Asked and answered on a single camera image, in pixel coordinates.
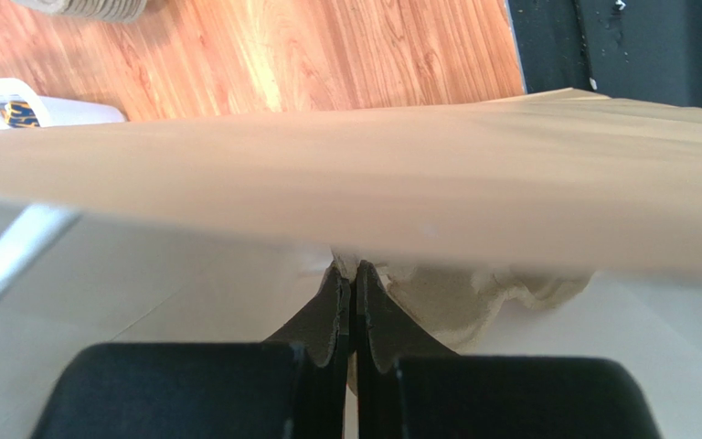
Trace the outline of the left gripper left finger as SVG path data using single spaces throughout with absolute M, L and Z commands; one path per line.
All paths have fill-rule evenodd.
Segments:
M 289 438 L 344 435 L 350 298 L 349 282 L 332 262 L 316 295 L 265 339 L 289 346 L 295 356 Z

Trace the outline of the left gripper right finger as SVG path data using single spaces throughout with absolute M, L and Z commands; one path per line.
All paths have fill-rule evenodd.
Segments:
M 361 438 L 405 438 L 403 359 L 456 358 L 387 294 L 372 262 L 354 281 L 356 394 Z

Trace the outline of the single pulp cup carrier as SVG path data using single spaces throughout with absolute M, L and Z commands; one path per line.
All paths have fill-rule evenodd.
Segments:
M 372 262 L 388 296 L 431 336 L 467 354 L 508 304 L 545 313 L 566 304 L 589 285 L 592 271 L 546 272 L 501 264 L 477 267 L 365 258 L 335 251 L 334 263 L 348 280 L 363 261 Z

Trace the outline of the paper bag with handles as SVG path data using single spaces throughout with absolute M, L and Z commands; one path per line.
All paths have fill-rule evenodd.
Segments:
M 31 201 L 84 217 L 0 302 L 0 438 L 88 345 L 267 337 L 326 247 L 592 271 L 469 353 L 614 359 L 665 437 L 702 438 L 702 109 L 554 91 L 0 131 L 0 226 Z

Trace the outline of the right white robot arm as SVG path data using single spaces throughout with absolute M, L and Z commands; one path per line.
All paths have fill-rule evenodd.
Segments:
M 19 79 L 0 78 L 0 130 L 125 121 L 112 106 L 40 96 Z

